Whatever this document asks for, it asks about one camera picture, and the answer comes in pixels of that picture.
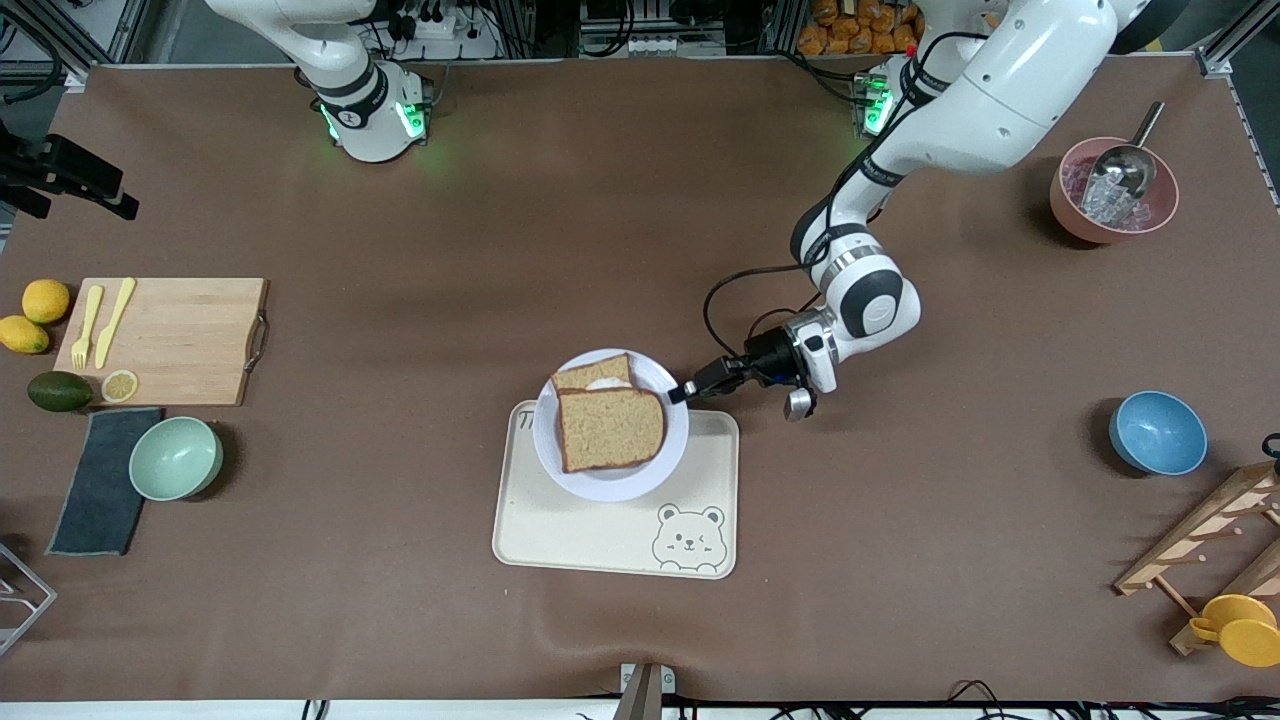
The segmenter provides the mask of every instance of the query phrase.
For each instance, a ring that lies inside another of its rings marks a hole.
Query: yellow cup
[[[1222,628],[1235,620],[1256,620],[1272,629],[1276,626],[1275,614],[1261,601],[1247,594],[1220,594],[1208,601],[1199,618],[1192,620],[1192,632],[1203,641],[1220,642]]]
[[[1217,633],[1231,660],[1249,667],[1280,665],[1280,630],[1261,620],[1231,620]]]
[[[1249,667],[1280,665],[1280,630],[1271,609],[1243,594],[1221,594],[1190,621],[1196,637],[1222,646],[1226,655]]]

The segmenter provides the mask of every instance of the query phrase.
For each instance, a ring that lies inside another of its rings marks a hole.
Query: wooden cutting board
[[[55,370],[88,379],[95,392],[115,370],[138,375],[129,405],[239,405],[255,337],[265,342],[262,278],[138,278],[106,364],[93,368],[97,336],[111,320],[124,278],[84,278],[58,348]],[[102,286],[102,306],[90,336],[87,368],[72,366],[72,345],[84,324],[88,288]]]

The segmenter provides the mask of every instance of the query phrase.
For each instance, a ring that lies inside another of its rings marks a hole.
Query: lemon slice
[[[124,402],[138,392],[138,377],[129,370],[116,370],[102,380],[102,400]]]

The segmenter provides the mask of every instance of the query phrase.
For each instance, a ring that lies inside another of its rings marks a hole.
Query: table
[[[1179,215],[1082,249],[1048,214],[1056,160],[1156,99]],[[742,429],[721,582],[499,564],[507,414],[582,350],[714,357],[704,292],[788,261],[852,155],[847,109],[782,61],[462,67],[430,146],[360,165],[306,101],[287,69],[97,69],[63,101],[54,131],[119,164],[142,210],[22,218],[6,307],[37,277],[260,275],[273,332],[242,407],[192,410],[227,438],[210,498],[148,503],[124,557],[32,559],[61,597],[0,697],[562,697],[636,660],[701,698],[1274,689],[1221,653],[1176,657],[1178,610],[1108,588],[1276,429],[1280,217],[1229,86],[1190,58],[1108,60],[1014,170],[899,188],[876,232],[923,320],[845,363],[805,423],[777,389],[717,405]],[[714,313],[736,337],[810,292],[745,281]],[[0,528],[36,548],[86,425],[23,396],[51,361],[0,356]],[[1133,478],[1105,448],[1114,398],[1151,387],[1210,428],[1188,478]],[[1271,539],[1249,525],[1170,577],[1212,593]]]

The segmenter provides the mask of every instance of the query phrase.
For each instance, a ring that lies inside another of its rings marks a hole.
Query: mint green bowl
[[[223,466],[223,443],[204,421],[169,418],[138,438],[129,480],[147,500],[182,500],[209,487]]]

